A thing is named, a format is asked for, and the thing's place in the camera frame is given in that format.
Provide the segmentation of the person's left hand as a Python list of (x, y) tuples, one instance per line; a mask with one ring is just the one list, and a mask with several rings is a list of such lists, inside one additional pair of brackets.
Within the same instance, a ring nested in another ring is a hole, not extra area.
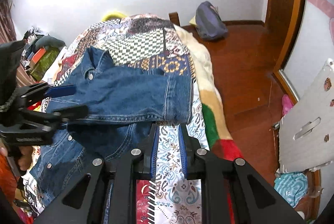
[[(21, 171), (26, 171), (30, 168), (32, 163), (33, 147), (20, 146), (19, 150), (21, 152), (21, 156), (19, 159), (17, 159), (17, 165)], [(8, 168), (10, 168), (7, 157), (8, 150), (3, 144), (1, 144), (1, 171), (6, 171)]]

